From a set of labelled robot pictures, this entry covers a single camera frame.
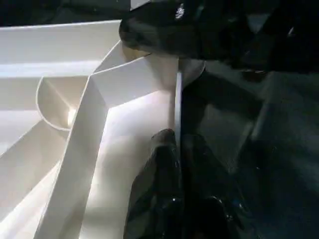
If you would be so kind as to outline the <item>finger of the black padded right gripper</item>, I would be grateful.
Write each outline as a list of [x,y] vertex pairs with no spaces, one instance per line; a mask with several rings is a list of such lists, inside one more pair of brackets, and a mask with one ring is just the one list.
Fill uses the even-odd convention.
[[134,50],[181,58],[227,58],[227,15],[224,0],[150,1],[123,17],[119,35]]

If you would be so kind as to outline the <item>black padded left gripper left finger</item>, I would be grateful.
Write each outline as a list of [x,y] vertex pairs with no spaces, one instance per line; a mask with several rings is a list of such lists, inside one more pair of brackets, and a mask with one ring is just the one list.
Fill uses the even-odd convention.
[[152,136],[150,157],[134,179],[124,227],[126,239],[179,239],[184,190],[175,133]]

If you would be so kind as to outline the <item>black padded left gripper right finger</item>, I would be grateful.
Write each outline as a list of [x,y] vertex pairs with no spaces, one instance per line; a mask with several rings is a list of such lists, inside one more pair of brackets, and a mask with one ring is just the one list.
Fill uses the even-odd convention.
[[258,239],[260,233],[236,181],[201,135],[181,140],[189,234],[195,239]]

